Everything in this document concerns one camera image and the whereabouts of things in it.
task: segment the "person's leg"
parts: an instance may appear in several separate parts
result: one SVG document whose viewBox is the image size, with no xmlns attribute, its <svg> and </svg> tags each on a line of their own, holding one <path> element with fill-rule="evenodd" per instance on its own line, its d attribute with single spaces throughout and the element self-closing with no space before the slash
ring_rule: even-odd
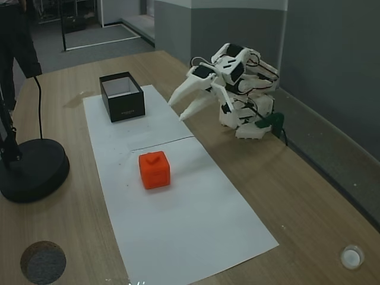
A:
<svg viewBox="0 0 380 285">
<path fill-rule="evenodd" d="M 19 66 L 23 70 L 26 78 L 35 77 L 42 74 L 36 50 L 34 49 L 33 40 L 31 38 L 29 24 L 25 13 L 21 8 L 15 7 L 15 29 L 11 35 L 12 52 Z"/>
<path fill-rule="evenodd" d="M 14 110 L 16 105 L 13 83 L 13 54 L 7 45 L 7 37 L 0 34 L 0 87 L 5 107 Z"/>
</svg>

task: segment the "wooden table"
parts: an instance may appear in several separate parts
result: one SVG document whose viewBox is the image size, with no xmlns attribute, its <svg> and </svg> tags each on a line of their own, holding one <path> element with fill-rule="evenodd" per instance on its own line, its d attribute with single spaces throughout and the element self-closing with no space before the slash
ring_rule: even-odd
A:
<svg viewBox="0 0 380 285">
<path fill-rule="evenodd" d="M 140 85 L 152 84 L 168 100 L 187 70 L 168 54 L 152 52 L 40 77 L 44 135 L 65 147 L 71 171 L 62 187 L 42 201 L 18 205 L 0 197 L 0 284 L 29 284 L 21 273 L 20 257 L 41 240 L 57 243 L 66 253 L 66 271 L 55 284 L 128 284 L 82 99 L 100 94 L 100 76 L 130 71 Z M 38 137 L 37 102 L 35 83 L 27 80 L 14 113 L 19 143 Z M 190 98 L 178 104 L 176 111 L 189 102 Z M 280 246 L 197 284 L 380 284 L 379 233 L 277 138 L 268 134 L 261 141 L 238 140 L 234 131 L 219 124 L 218 114 L 217 105 L 211 106 L 186 124 Z M 340 252 L 349 244 L 359 245 L 366 254 L 357 271 L 340 263 Z"/>
</svg>

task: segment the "black lamp base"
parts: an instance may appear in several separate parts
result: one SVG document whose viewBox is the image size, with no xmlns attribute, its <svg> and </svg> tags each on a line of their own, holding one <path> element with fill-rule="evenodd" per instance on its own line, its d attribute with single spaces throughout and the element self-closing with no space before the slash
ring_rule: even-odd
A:
<svg viewBox="0 0 380 285">
<path fill-rule="evenodd" d="M 19 145 L 23 159 L 9 169 L 0 162 L 0 191 L 10 201 L 28 203 L 56 191 L 66 180 L 70 164 L 63 146 L 52 140 Z"/>
</svg>

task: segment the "robot finger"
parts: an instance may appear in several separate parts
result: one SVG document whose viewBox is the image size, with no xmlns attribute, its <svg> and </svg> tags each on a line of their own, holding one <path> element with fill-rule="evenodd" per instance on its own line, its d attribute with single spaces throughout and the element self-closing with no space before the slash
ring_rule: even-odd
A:
<svg viewBox="0 0 380 285">
<path fill-rule="evenodd" d="M 198 113 L 200 110 L 202 110 L 205 107 L 207 107 L 208 105 L 214 103 L 215 100 L 216 100 L 216 97 L 214 94 L 212 94 L 211 92 L 208 92 L 208 91 L 202 91 L 198 95 L 198 97 L 193 102 L 191 102 L 189 107 L 185 111 L 183 111 L 183 113 L 181 114 L 179 119 L 181 121 L 184 121 L 184 120 L 190 118 L 194 114 Z"/>
<path fill-rule="evenodd" d="M 215 73 L 208 74 L 206 78 L 201 78 L 189 72 L 188 78 L 185 82 L 174 91 L 169 100 L 169 105 L 173 106 L 195 90 L 206 90 L 210 88 L 215 77 Z"/>
</svg>

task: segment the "gray round object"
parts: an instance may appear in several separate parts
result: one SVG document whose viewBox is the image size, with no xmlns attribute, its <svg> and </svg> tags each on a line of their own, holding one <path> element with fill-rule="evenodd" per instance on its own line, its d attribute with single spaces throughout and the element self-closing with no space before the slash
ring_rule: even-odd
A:
<svg viewBox="0 0 380 285">
<path fill-rule="evenodd" d="M 21 257 L 21 270 L 36 285 L 48 285 L 58 280 L 66 268 L 63 250 L 52 242 L 37 242 Z"/>
</svg>

